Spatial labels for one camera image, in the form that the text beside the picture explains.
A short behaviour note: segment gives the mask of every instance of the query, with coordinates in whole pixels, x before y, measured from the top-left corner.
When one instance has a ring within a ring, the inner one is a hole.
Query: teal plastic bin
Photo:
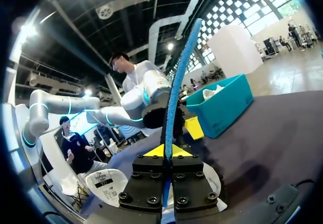
[[[208,100],[203,98],[203,90],[224,87]],[[205,86],[186,98],[187,108],[198,117],[204,135],[216,138],[228,128],[253,102],[247,78],[244,74]]]

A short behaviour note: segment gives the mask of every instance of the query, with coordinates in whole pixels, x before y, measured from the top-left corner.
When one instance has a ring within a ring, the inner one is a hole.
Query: ceiling light
[[[86,89],[85,90],[85,94],[88,95],[88,96],[90,96],[90,95],[92,95],[92,91],[90,89]]]
[[[48,16],[46,16],[44,19],[42,19],[39,23],[43,23],[45,20],[47,20],[49,17],[51,17],[53,14],[55,14],[56,11],[54,11],[53,13],[49,14]]]
[[[21,31],[28,36],[34,36],[37,34],[36,28],[34,26],[23,25],[21,26]]]
[[[169,51],[171,51],[173,49],[173,47],[174,47],[174,44],[170,43],[170,44],[168,44],[167,49]]]

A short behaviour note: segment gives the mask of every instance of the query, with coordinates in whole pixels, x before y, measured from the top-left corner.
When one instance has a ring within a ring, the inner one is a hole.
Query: black table surface
[[[322,126],[323,91],[307,91],[255,97],[216,139],[193,141],[188,134],[185,138],[204,162],[220,168],[229,194],[224,212],[233,216],[284,183],[316,179],[323,163]],[[136,155],[154,149],[159,140],[160,132],[156,132],[136,142],[113,156],[108,167],[129,178]]]

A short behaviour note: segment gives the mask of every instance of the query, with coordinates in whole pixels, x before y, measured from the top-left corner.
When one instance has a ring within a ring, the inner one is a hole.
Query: ventilation duct
[[[165,69],[166,69],[166,66],[167,66],[167,64],[168,64],[168,62],[170,61],[172,59],[172,55],[167,55],[166,56],[166,59],[165,59],[165,62],[164,62],[164,64],[162,65],[162,68],[161,68],[161,70],[162,71],[165,71]]]
[[[99,8],[96,8],[95,11],[100,19],[106,20],[110,18],[112,14],[116,11],[120,11],[126,7],[143,3],[145,1],[150,1],[150,0],[115,0]]]
[[[129,57],[131,57],[131,56],[136,55],[137,53],[139,53],[139,52],[141,52],[141,51],[144,51],[144,50],[146,50],[146,49],[148,49],[148,44],[146,44],[146,45],[144,45],[144,46],[141,46],[141,47],[139,47],[139,48],[136,48],[136,49],[134,49],[134,50],[132,50],[132,51],[128,52],[128,53],[127,53],[127,55],[128,55]]]
[[[155,62],[160,27],[180,22],[181,24],[177,30],[175,38],[181,39],[183,37],[182,36],[183,31],[188,23],[188,19],[193,14],[193,11],[194,11],[198,1],[199,0],[191,0],[190,3],[188,4],[185,14],[183,14],[183,15],[163,18],[163,19],[158,20],[155,23],[153,23],[153,25],[149,29],[149,41],[148,41],[149,61],[151,61],[152,63]]]
[[[55,79],[47,78],[38,74],[31,73],[29,77],[29,85],[36,86],[37,84],[51,86],[50,94],[56,94],[60,89],[69,90],[77,94],[82,92],[82,88],[65,82],[60,82]]]

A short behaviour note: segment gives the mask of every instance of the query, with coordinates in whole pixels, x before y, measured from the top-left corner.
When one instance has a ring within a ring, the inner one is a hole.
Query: yellow triangle
[[[187,151],[184,151],[182,148],[172,144],[172,151],[173,151],[173,157],[177,157],[179,155],[182,156],[192,156],[190,153]],[[158,157],[163,157],[164,156],[164,144],[159,145],[157,148],[153,149],[152,151],[144,154],[144,156],[152,157],[154,155],[157,155]]]

